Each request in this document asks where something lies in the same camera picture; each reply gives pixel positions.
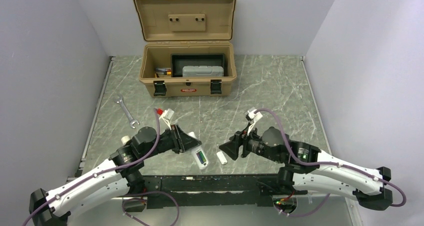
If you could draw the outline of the white remote control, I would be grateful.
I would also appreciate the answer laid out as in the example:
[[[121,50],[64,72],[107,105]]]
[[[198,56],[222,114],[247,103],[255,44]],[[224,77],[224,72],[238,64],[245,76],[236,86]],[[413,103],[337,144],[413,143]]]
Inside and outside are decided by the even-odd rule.
[[[201,143],[200,145],[192,147],[189,152],[191,153],[192,157],[194,158],[194,161],[196,162],[200,170],[204,170],[207,168],[209,160],[205,154]]]

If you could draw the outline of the green AAA battery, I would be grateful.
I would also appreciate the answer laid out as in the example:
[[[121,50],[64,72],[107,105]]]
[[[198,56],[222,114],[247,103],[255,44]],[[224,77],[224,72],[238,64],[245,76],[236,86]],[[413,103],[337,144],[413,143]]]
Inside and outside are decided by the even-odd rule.
[[[200,164],[202,165],[204,163],[202,152],[201,151],[197,152],[196,156],[199,159]]]

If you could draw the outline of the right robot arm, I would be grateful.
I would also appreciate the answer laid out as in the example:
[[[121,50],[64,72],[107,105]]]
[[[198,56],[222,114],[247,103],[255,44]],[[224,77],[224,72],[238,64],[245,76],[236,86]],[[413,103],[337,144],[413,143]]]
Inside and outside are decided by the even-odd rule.
[[[273,196],[316,191],[355,200],[375,211],[384,211],[393,203],[393,193],[386,188],[391,179],[389,168],[359,167],[301,141],[286,144],[281,131],[273,126],[263,135],[256,130],[237,131],[218,148],[232,160],[255,154],[280,164],[275,179],[259,184]]]

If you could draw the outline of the white battery cover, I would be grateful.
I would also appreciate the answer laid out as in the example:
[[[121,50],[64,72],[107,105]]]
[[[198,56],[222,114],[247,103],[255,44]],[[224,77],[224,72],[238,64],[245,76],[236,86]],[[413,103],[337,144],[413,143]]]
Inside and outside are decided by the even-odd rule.
[[[222,165],[226,165],[228,163],[228,161],[227,161],[227,159],[226,159],[226,157],[225,157],[225,155],[222,151],[218,151],[216,153],[216,156],[218,157],[218,160]]]

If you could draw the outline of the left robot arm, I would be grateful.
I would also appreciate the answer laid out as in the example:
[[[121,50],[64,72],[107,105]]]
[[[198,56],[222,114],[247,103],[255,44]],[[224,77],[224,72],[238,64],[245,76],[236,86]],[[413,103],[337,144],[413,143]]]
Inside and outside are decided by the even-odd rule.
[[[145,193],[148,187],[140,172],[145,159],[167,151],[180,154],[201,145],[193,132],[185,133],[177,124],[161,134],[143,127],[132,138],[125,137],[121,147],[89,172],[56,189],[35,190],[30,195],[28,218],[35,226],[65,226],[71,216],[112,198]]]

